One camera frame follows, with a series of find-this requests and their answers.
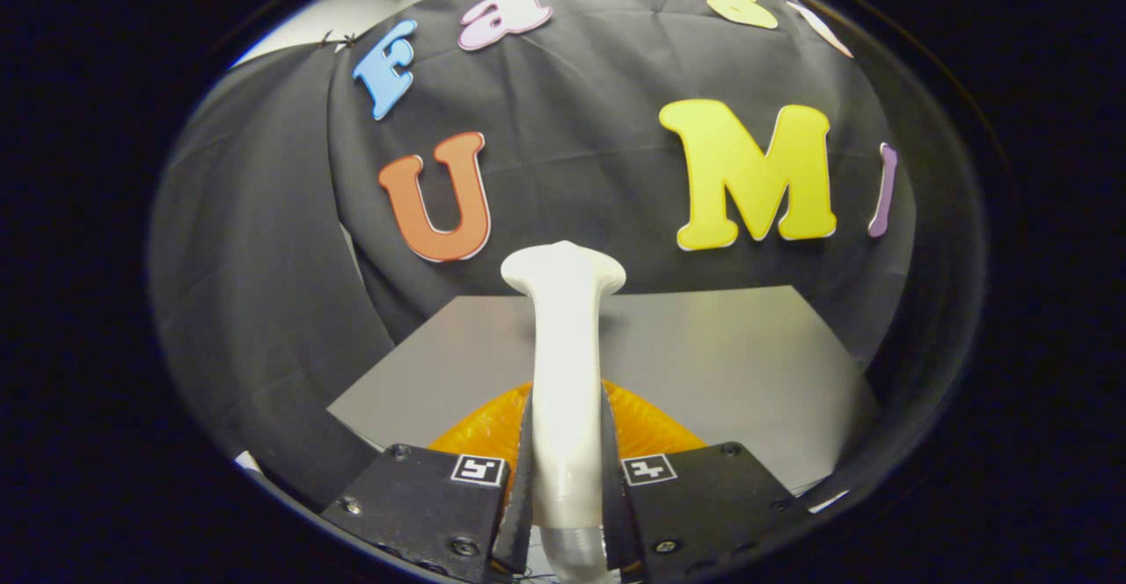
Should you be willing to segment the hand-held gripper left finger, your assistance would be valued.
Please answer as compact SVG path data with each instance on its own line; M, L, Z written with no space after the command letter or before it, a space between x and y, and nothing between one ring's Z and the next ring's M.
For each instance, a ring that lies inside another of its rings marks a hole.
M390 444L322 516L382 559L512 583L530 551L530 395L504 390L429 447Z

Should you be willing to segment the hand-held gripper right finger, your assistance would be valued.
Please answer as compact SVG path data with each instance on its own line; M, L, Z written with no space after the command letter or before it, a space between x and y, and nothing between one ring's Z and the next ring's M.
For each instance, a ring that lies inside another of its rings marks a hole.
M604 381L604 547L624 583L717 583L763 557L797 500L739 442L704 444Z

